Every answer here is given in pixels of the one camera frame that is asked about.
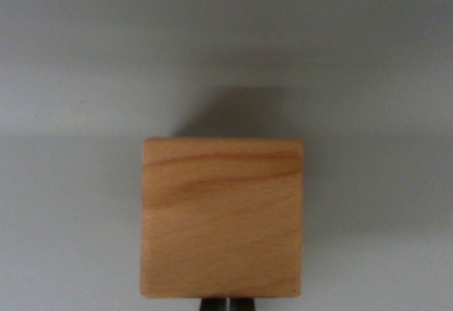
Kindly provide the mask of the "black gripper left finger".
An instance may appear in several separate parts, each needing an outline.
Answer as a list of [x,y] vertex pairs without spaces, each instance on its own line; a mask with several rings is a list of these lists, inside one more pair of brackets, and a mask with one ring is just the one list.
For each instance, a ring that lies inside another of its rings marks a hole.
[[226,311],[226,298],[202,298],[199,311]]

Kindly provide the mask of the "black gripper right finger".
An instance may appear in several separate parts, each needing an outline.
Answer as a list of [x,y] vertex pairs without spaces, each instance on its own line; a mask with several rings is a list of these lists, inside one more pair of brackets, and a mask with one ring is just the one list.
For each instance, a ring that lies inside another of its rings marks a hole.
[[231,298],[230,311],[256,311],[253,298]]

